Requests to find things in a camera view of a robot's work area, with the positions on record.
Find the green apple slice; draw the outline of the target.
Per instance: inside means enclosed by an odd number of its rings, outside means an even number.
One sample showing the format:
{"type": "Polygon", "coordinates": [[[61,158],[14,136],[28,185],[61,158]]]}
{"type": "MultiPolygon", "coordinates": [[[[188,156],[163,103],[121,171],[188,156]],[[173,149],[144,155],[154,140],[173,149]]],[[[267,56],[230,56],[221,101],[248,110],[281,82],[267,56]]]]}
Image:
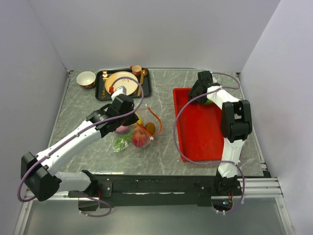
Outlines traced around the green apple slice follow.
{"type": "Polygon", "coordinates": [[[211,101],[211,100],[207,100],[206,102],[205,102],[205,105],[210,105],[210,104],[213,104],[213,101],[211,101]]]}

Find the pink red peach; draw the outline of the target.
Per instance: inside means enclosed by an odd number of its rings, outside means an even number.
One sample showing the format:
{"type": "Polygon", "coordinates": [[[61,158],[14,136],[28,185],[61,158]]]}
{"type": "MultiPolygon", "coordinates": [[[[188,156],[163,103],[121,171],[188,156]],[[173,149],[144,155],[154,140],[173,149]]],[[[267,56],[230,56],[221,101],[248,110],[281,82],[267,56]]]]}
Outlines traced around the pink red peach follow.
{"type": "Polygon", "coordinates": [[[123,133],[127,133],[129,131],[129,127],[128,126],[119,126],[116,130],[115,133],[117,134],[123,134],[123,133]]]}

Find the clear zip bag orange zipper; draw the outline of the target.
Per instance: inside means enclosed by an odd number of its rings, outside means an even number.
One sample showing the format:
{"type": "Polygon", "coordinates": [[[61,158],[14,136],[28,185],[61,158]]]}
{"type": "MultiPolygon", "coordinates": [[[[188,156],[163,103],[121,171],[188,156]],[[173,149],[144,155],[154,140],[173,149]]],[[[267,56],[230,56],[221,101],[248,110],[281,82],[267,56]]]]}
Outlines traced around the clear zip bag orange zipper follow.
{"type": "Polygon", "coordinates": [[[161,133],[162,121],[150,107],[138,109],[135,114],[138,117],[136,123],[115,130],[112,142],[114,152],[144,148],[161,133]]]}

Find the yellow brown mango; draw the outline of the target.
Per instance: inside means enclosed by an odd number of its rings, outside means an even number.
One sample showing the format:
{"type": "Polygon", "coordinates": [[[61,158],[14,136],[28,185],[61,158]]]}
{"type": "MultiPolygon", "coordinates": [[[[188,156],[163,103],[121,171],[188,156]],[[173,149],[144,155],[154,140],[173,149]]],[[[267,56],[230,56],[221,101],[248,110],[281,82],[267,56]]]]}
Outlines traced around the yellow brown mango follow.
{"type": "Polygon", "coordinates": [[[145,125],[145,129],[153,136],[156,132],[156,126],[154,123],[152,122],[148,122],[146,125],[145,125]]]}

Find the green grape bunch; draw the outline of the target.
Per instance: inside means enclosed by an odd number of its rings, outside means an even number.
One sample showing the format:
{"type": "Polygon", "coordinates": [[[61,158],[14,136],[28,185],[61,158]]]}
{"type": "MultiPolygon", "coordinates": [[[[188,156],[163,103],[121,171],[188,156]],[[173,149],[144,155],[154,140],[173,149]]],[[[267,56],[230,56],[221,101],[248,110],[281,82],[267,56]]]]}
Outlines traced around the green grape bunch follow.
{"type": "Polygon", "coordinates": [[[121,152],[125,150],[132,143],[132,133],[118,135],[113,141],[114,152],[121,152]]]}

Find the red apple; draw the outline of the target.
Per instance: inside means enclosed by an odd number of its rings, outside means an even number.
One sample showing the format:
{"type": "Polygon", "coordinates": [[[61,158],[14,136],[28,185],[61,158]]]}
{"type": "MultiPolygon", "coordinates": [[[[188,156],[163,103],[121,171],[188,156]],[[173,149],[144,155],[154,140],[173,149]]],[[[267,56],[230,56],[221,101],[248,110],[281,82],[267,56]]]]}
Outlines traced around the red apple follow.
{"type": "Polygon", "coordinates": [[[139,129],[134,130],[132,143],[135,147],[137,148],[145,147],[148,144],[148,142],[149,142],[149,135],[145,131],[139,130],[139,129]]]}

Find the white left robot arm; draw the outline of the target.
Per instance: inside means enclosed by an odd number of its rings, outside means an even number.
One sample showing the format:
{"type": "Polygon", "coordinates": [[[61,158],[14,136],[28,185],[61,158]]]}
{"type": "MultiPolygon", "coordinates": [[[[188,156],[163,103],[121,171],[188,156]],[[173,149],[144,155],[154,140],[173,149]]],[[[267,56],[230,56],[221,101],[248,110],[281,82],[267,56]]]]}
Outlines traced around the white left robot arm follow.
{"type": "Polygon", "coordinates": [[[36,155],[30,152],[24,154],[21,159],[21,183],[39,201],[67,190],[80,191],[87,197],[93,196],[97,191],[97,180],[91,173],[64,173],[60,169],[90,144],[114,132],[121,125],[129,126],[137,121],[134,100],[124,94],[116,96],[111,104],[91,112],[74,131],[53,146],[36,155]]]}

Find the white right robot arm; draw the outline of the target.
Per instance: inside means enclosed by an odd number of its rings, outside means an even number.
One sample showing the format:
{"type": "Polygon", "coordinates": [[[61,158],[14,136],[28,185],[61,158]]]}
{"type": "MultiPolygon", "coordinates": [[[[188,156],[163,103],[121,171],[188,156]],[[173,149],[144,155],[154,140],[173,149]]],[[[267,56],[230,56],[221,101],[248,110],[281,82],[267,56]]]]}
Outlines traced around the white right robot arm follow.
{"type": "Polygon", "coordinates": [[[198,72],[198,79],[188,93],[188,99],[202,105],[213,103],[221,111],[221,133],[224,138],[222,162],[218,173],[222,177],[214,183],[215,192],[225,195],[231,190],[226,178],[237,176],[236,164],[239,162],[242,147],[252,132],[250,102],[235,98],[226,88],[213,80],[208,70],[198,72]]]}

